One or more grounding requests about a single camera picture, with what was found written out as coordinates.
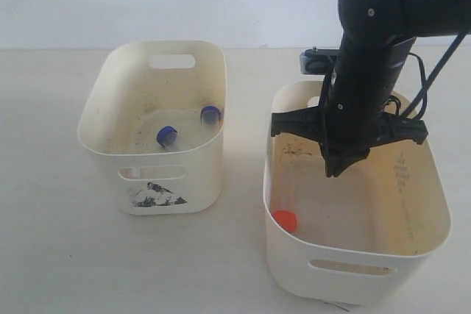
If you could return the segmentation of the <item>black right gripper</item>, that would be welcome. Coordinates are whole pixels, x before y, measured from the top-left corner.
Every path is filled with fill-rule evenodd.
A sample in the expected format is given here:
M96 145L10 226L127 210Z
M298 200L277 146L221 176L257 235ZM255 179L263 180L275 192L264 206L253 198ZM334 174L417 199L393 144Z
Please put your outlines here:
M324 113L310 107L273 113L271 136L288 133L312 140L325 156L326 177L338 177L350 166L368 158L370 150L404 140L423 144L428 137L425 122L382 112L370 120Z

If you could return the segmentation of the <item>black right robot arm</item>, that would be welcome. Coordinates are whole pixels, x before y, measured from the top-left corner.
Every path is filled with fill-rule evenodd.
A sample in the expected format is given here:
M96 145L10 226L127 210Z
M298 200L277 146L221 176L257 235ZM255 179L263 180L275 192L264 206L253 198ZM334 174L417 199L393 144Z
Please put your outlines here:
M325 173L337 177L370 150L404 140L422 144L428 90L470 33L470 0L338 0L343 35L337 49L300 57L306 75L323 76L315 107L275 113L271 134L319 144ZM394 86L418 38L451 36L452 44L404 107Z

